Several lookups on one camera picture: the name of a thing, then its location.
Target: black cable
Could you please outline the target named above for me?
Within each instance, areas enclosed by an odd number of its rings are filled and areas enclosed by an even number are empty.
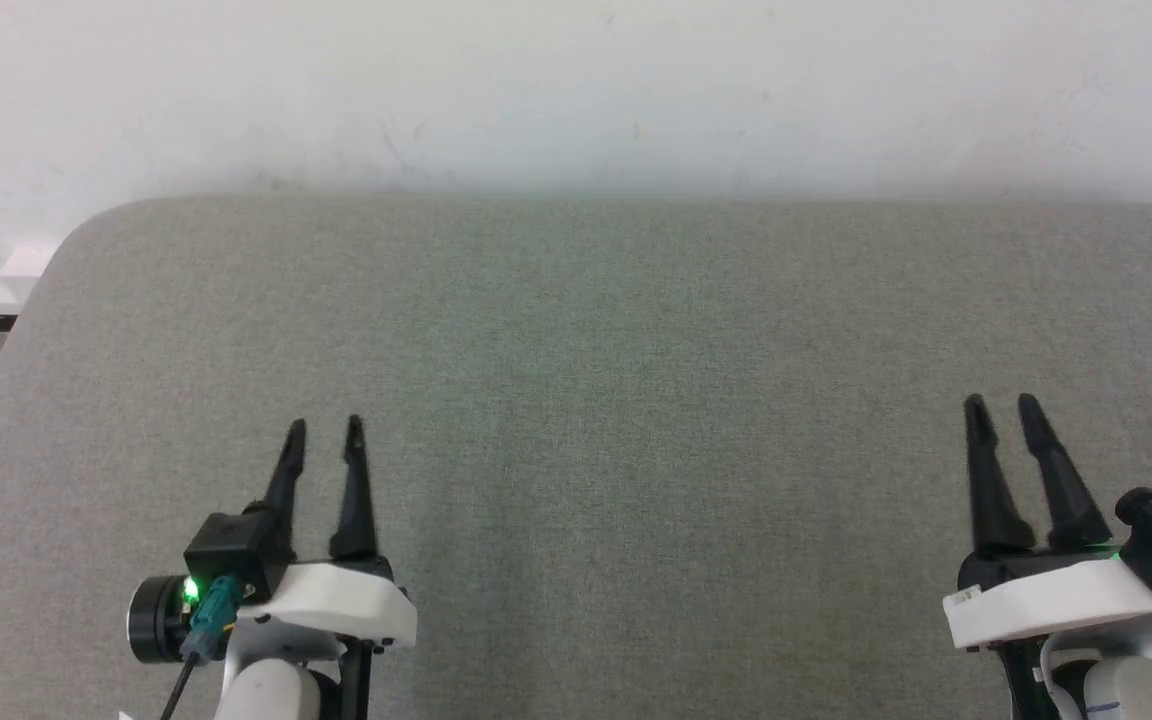
[[[180,675],[177,677],[177,683],[172,688],[172,694],[168,697],[168,705],[162,708],[162,715],[159,720],[172,720],[172,714],[175,712],[175,703],[180,702],[180,694],[184,692],[184,684],[189,682],[189,673],[194,673],[194,666],[198,664],[198,653],[191,652],[184,659],[184,667],[180,669]]]

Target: black cylindrical motor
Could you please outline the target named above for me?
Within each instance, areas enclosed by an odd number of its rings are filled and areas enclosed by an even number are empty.
[[[184,616],[188,575],[157,575],[136,588],[127,607],[127,643],[145,664],[180,662],[180,643],[189,634]]]

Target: gray fabric table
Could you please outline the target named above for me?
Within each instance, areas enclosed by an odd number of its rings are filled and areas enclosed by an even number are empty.
[[[348,414],[420,644],[386,717],[1007,717],[952,650],[983,392],[1152,484],[1152,206],[187,199],[84,223],[0,357],[0,717],[159,714],[132,589]],[[1112,521],[1120,537],[1124,529]],[[210,717],[219,670],[179,717]]]

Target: white wall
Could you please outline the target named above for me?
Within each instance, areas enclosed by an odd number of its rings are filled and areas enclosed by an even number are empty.
[[[303,190],[1152,200],[1152,0],[0,0],[0,266]]]

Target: teal cable connector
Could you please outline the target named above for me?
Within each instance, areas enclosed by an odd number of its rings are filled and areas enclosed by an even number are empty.
[[[238,619],[238,606],[243,602],[243,585],[233,575],[215,578],[207,593],[198,602],[198,609],[189,620],[189,634],[180,643],[180,657],[197,653],[198,665],[220,660],[217,649],[225,637],[225,626]]]

